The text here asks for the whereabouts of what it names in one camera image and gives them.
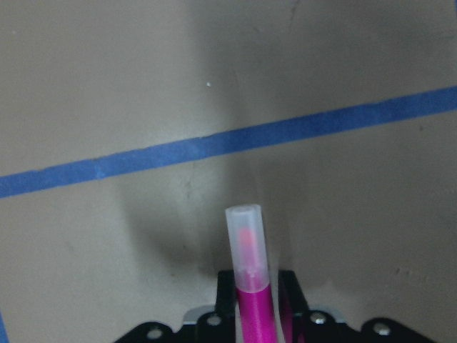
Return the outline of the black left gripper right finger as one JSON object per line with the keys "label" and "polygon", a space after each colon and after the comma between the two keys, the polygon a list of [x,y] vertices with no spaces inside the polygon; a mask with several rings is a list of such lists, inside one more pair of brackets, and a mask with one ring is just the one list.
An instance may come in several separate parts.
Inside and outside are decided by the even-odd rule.
{"label": "black left gripper right finger", "polygon": [[278,272],[279,314],[282,322],[302,319],[309,311],[296,273],[292,270]]}

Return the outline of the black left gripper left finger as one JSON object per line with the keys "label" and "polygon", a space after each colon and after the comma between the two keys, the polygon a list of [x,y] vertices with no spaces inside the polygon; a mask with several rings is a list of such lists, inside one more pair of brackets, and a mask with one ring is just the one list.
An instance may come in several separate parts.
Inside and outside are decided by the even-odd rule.
{"label": "black left gripper left finger", "polygon": [[217,276],[215,312],[224,319],[235,322],[236,284],[233,270],[222,270]]}

